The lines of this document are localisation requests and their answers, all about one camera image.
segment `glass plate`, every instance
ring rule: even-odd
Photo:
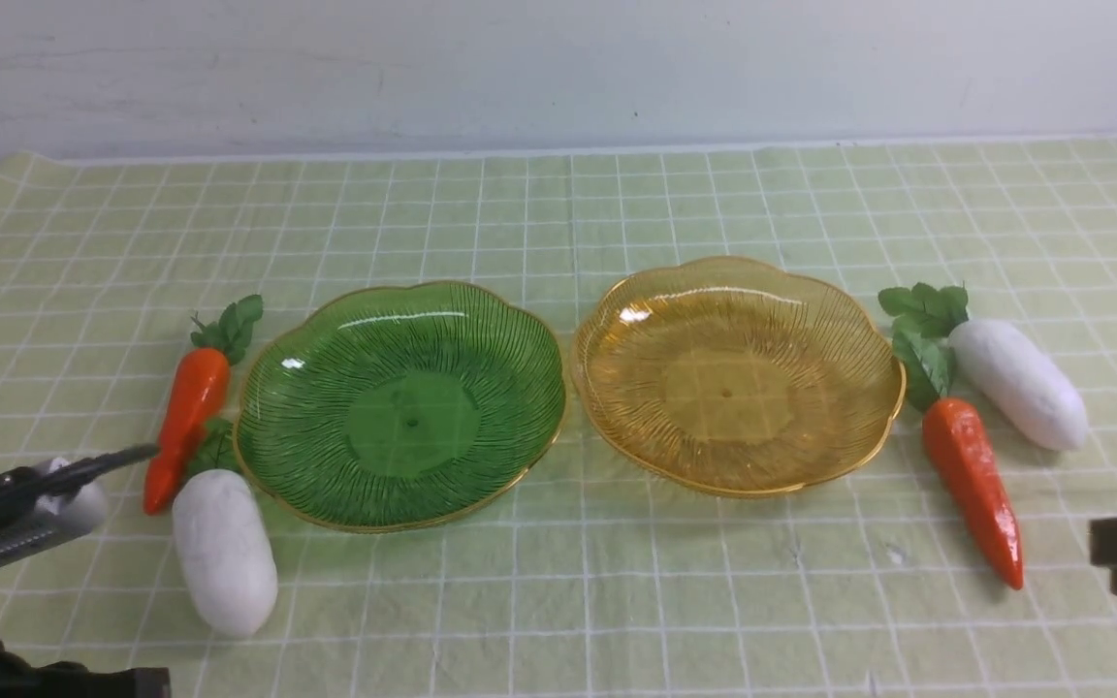
[[[469,283],[330,302],[248,372],[235,447],[298,516],[384,532],[490,503],[555,441],[562,352],[544,322]]]
[[[576,332],[572,381],[598,432],[637,463],[746,498],[868,462],[905,389],[851,296],[742,257],[618,283]]]

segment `orange carrot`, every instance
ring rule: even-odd
[[[922,438],[929,462],[963,513],[976,547],[1011,589],[1024,587],[1024,552],[1019,524],[1001,477],[993,447],[974,407],[943,398],[928,408]]]
[[[895,323],[895,355],[907,371],[907,400],[922,412],[925,453],[960,508],[967,530],[989,565],[1010,585],[1024,587],[1024,552],[1019,524],[981,415],[949,398],[954,356],[906,321]]]
[[[145,471],[146,514],[163,511],[179,494],[188,465],[204,439],[206,421],[222,410],[231,366],[244,358],[261,309],[261,296],[249,296],[228,305],[217,323],[203,324],[192,317],[198,327],[191,334],[195,348],[174,370],[166,417],[157,437],[161,452]]]

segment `plate rim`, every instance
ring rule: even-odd
[[[283,343],[283,341],[288,340],[289,336],[293,336],[294,334],[297,334],[298,332],[305,329],[307,324],[313,322],[313,319],[318,317],[318,315],[323,314],[326,309],[330,308],[330,306],[340,304],[342,300],[346,300],[347,297],[363,295],[363,293],[372,290],[408,291],[408,290],[419,290],[420,288],[429,286],[461,286],[465,288],[469,288],[470,290],[483,293],[483,295],[491,297],[491,299],[496,300],[498,304],[504,305],[505,308],[514,310],[515,313],[523,313],[524,315],[527,315],[527,317],[531,317],[533,318],[533,321],[540,323],[542,329],[545,329],[546,335],[550,336],[550,341],[553,342],[555,348],[558,350],[558,383],[560,388],[562,389],[562,411],[560,411],[558,420],[555,421],[554,432],[550,434],[550,440],[546,441],[546,443],[541,447],[536,456],[533,457],[533,459],[528,460],[528,462],[524,465],[524,467],[519,468],[519,472],[515,474],[515,477],[510,478],[509,481],[506,481],[505,485],[503,485],[500,488],[497,488],[496,490],[491,491],[490,495],[483,496],[480,499],[477,500],[477,503],[469,504],[467,505],[467,507],[457,509],[455,511],[448,511],[446,514],[442,514],[442,516],[429,519],[416,520],[416,522],[399,523],[398,525],[337,525],[336,523],[326,522],[316,518],[314,516],[311,516],[311,514],[305,514],[304,511],[298,510],[296,507],[294,507],[294,505],[292,505],[292,503],[287,503],[287,500],[283,498],[283,496],[276,494],[276,491],[274,489],[270,489],[270,487],[266,487],[265,482],[261,482],[261,480],[258,480],[257,474],[252,472],[252,468],[248,467],[248,462],[247,460],[245,460],[244,453],[239,450],[239,421],[240,421],[240,415],[242,415],[245,412],[245,401],[247,398],[244,390],[240,390],[236,405],[238,411],[236,412],[236,419],[231,423],[231,451],[235,453],[236,463],[239,465],[239,471],[245,477],[245,480],[248,481],[248,485],[256,487],[258,490],[261,491],[262,495],[269,496],[269,498],[274,500],[275,504],[278,504],[279,507],[283,508],[283,510],[292,514],[293,517],[297,517],[297,519],[311,523],[311,525],[317,525],[325,527],[325,529],[328,530],[337,530],[342,533],[362,533],[362,534],[395,533],[404,530],[424,529],[424,527],[432,527],[438,525],[446,525],[446,523],[460,519],[466,516],[470,516],[470,514],[477,513],[478,510],[487,507],[487,505],[493,504],[494,500],[500,498],[502,495],[506,495],[506,491],[510,490],[510,488],[515,487],[516,485],[519,484],[519,481],[524,480],[524,476],[526,476],[528,472],[532,471],[533,466],[536,466],[537,463],[541,462],[541,459],[544,459],[546,453],[550,452],[551,448],[553,448],[554,444],[557,443],[560,434],[562,434],[563,429],[566,428],[567,426],[567,419],[571,412],[570,410],[571,400],[570,400],[570,394],[567,394],[567,380],[566,375],[564,375],[566,374],[566,371],[563,370],[562,365],[564,354],[562,350],[562,344],[558,342],[558,335],[555,334],[555,331],[553,327],[550,326],[550,323],[546,323],[536,313],[532,313],[532,310],[523,308],[523,306],[509,304],[509,302],[506,300],[505,297],[497,295],[497,293],[493,290],[488,290],[488,288],[478,286],[478,284],[475,283],[461,281],[460,279],[437,279],[437,281],[413,283],[411,284],[411,286],[398,286],[398,284],[381,284],[381,286],[369,286],[364,288],[357,288],[357,290],[343,293],[341,296],[333,297],[333,299],[330,299],[325,302],[325,304],[319,305],[318,308],[313,310],[313,313],[307,314],[307,317],[305,317],[295,327],[292,327],[290,329],[280,333],[278,336],[274,337],[274,340],[270,340],[265,346],[261,346],[261,350],[258,350],[257,355],[254,357],[254,361],[248,365],[248,371],[245,372],[245,381],[248,380],[249,375],[252,375],[254,371],[257,371],[257,365],[261,362],[261,358],[265,357],[266,354],[270,350],[273,350],[276,344]]]
[[[863,315],[865,324],[868,324],[868,326],[871,327],[873,336],[877,336],[878,341],[881,342],[884,345],[886,345],[887,350],[890,350],[891,358],[895,363],[895,370],[897,371],[897,374],[899,374],[899,394],[897,394],[897,396],[895,398],[894,408],[891,408],[890,412],[888,412],[888,414],[886,415],[886,428],[882,429],[881,438],[879,438],[878,442],[875,443],[872,448],[870,448],[870,450],[866,451],[865,455],[860,457],[860,459],[856,460],[855,463],[841,468],[837,472],[824,474],[824,476],[821,476],[819,478],[812,478],[811,480],[801,481],[798,482],[798,485],[792,485],[787,487],[772,487],[767,489],[732,489],[727,487],[715,487],[706,485],[706,482],[689,480],[686,477],[678,476],[677,474],[671,474],[669,471],[666,471],[666,469],[649,462],[647,459],[642,459],[642,457],[639,457],[638,455],[634,455],[632,451],[627,450],[627,448],[624,448],[623,444],[614,440],[614,438],[610,438],[609,434],[607,434],[607,430],[602,428],[602,423],[599,422],[598,419],[595,419],[595,417],[590,410],[589,393],[586,392],[586,389],[589,389],[589,380],[586,380],[585,372],[582,371],[584,369],[584,361],[582,361],[581,357],[582,355],[581,345],[584,344],[584,342],[586,342],[586,335],[589,335],[590,332],[598,326],[598,324],[594,324],[594,321],[598,321],[598,318],[601,317],[601,315],[603,314],[604,308],[607,308],[607,302],[609,300],[609,298],[613,295],[613,293],[619,290],[621,286],[624,286],[626,283],[633,281],[633,279],[651,277],[651,276],[663,276],[666,274],[677,272],[677,270],[679,269],[715,264],[715,261],[735,261],[735,264],[741,264],[748,267],[757,267],[758,269],[770,270],[770,272],[780,274],[785,277],[802,279],[802,281],[820,284],[820,286],[824,286],[830,290],[833,290],[834,293],[837,293],[837,295],[842,296],[846,299],[850,300],[852,306],[855,306],[857,309],[860,310],[860,314]],[[772,498],[772,496],[790,495],[801,489],[806,489],[810,487],[823,485],[823,482],[827,481],[838,480],[838,478],[848,476],[848,474],[852,474],[857,471],[857,469],[863,468],[863,466],[869,463],[869,460],[873,460],[875,457],[877,457],[878,453],[881,452],[882,448],[886,447],[886,441],[888,440],[888,438],[890,438],[891,431],[894,430],[895,421],[899,419],[899,413],[900,411],[903,411],[906,394],[908,394],[908,372],[904,371],[904,363],[900,362],[897,356],[895,356],[890,341],[888,341],[886,336],[881,334],[880,329],[878,329],[878,324],[873,322],[872,315],[869,315],[869,310],[866,309],[865,306],[861,305],[859,300],[856,300],[855,296],[851,296],[850,293],[842,290],[838,286],[834,286],[832,283],[825,281],[825,279],[820,279],[808,275],[792,274],[789,272],[787,269],[784,269],[775,265],[771,265],[770,261],[755,260],[753,257],[745,257],[741,255],[713,255],[709,257],[699,257],[696,258],[696,260],[682,261],[679,265],[652,267],[639,270],[639,272],[634,272],[632,275],[628,275],[621,278],[620,281],[613,284],[613,286],[609,287],[607,291],[602,293],[602,297],[600,297],[598,304],[593,306],[592,313],[590,313],[589,317],[585,317],[584,321],[581,321],[580,326],[576,327],[576,332],[573,333],[571,350],[570,350],[569,371],[571,372],[571,383],[573,388],[576,389],[576,396],[580,398],[581,410],[584,411],[586,421],[589,421],[589,423],[593,426],[594,431],[598,431],[599,437],[602,438],[602,441],[607,441],[610,446],[614,448],[615,451],[620,452],[623,456],[627,456],[630,460],[632,460],[633,463],[638,465],[638,467],[646,469],[646,471],[648,472],[656,474],[657,476],[665,478],[665,480],[677,482],[677,485],[681,485],[684,487],[687,487],[688,489],[701,491],[701,494],[704,495],[726,496],[726,498],[732,498],[732,499],[766,499],[766,498]]]

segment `green leaf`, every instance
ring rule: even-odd
[[[951,391],[954,354],[947,346],[906,326],[896,326],[891,346],[907,371],[907,402],[925,414]]]
[[[251,326],[252,323],[260,321],[261,317],[266,315],[266,302],[261,300],[261,296],[254,293],[252,296],[241,297],[238,304],[235,304],[236,319],[241,326]]]
[[[218,329],[222,331],[222,334],[227,335],[227,340],[235,340],[236,334],[239,334],[239,319],[236,319],[236,305],[231,304],[226,306],[222,310],[222,315],[218,318]]]
[[[887,315],[896,318],[899,315],[906,313],[918,313],[923,310],[923,306],[917,304],[916,299],[913,297],[913,291],[903,286],[896,286],[894,288],[884,288],[878,291],[878,305],[881,305],[881,309],[886,310]]]
[[[222,417],[212,417],[204,423],[204,439],[195,450],[188,467],[188,477],[209,471],[210,469],[233,469],[239,470],[239,462],[236,460],[235,448],[231,447],[230,421]]]
[[[886,288],[878,293],[878,303],[892,317],[908,318],[909,327],[927,340],[945,337],[967,322],[967,291],[961,286],[939,290],[917,283],[911,288]]]
[[[941,291],[947,302],[951,319],[956,324],[967,322],[967,289],[962,286],[945,286]]]
[[[218,350],[226,354],[227,362],[236,365],[244,361],[248,345],[252,344],[252,325],[264,313],[261,296],[252,295],[226,306],[217,323],[203,324],[192,315],[199,329],[191,335],[192,344]]]

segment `grid tablecloth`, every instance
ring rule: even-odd
[[[1086,520],[1117,516],[1117,141],[268,162],[0,162],[0,471],[156,432],[193,309],[259,291],[261,341],[345,291],[460,278],[569,340],[629,272],[744,255],[869,306],[965,283],[1081,389],[1043,455],[992,408],[1024,592],[976,554],[906,408],[872,462],[741,503],[648,477],[575,403],[509,495],[346,535],[262,503],[278,605],[247,642],[195,618],[142,468],[103,529],[0,570],[34,662],[172,668],[175,695],[1117,698],[1117,600]]]

